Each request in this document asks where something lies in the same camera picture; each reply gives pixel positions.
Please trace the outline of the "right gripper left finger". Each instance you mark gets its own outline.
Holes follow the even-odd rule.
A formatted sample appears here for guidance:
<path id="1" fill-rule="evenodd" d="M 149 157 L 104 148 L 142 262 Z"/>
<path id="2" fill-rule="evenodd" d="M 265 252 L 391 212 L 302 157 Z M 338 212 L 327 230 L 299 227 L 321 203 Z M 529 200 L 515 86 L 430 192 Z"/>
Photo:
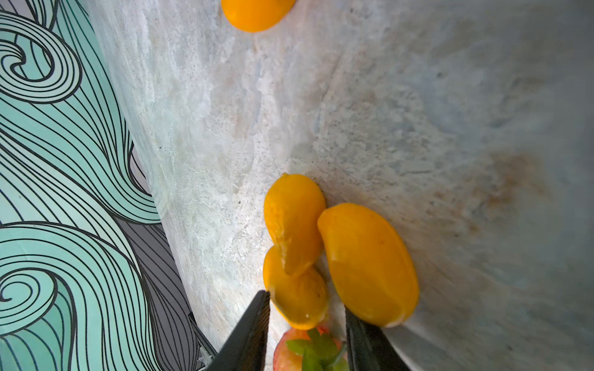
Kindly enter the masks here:
<path id="1" fill-rule="evenodd" d="M 269 333 L 270 293 L 259 291 L 206 371 L 263 371 Z"/>

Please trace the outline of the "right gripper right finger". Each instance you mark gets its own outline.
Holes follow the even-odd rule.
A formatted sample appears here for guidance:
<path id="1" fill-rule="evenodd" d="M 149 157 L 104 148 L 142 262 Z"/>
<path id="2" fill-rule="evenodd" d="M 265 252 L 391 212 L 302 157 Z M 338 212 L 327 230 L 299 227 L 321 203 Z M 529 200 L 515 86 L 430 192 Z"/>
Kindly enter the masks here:
<path id="1" fill-rule="evenodd" d="M 346 345 L 351 371 L 410 371 L 382 330 L 355 316 L 346 315 Z"/>

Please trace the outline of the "strawberry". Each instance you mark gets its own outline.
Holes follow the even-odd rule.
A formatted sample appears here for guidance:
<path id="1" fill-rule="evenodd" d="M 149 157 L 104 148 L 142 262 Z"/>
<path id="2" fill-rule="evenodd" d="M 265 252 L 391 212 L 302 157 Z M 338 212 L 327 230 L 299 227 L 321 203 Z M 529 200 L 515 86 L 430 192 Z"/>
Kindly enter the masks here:
<path id="1" fill-rule="evenodd" d="M 349 370 L 347 348 L 322 327 L 289 329 L 275 348 L 273 370 Z"/>

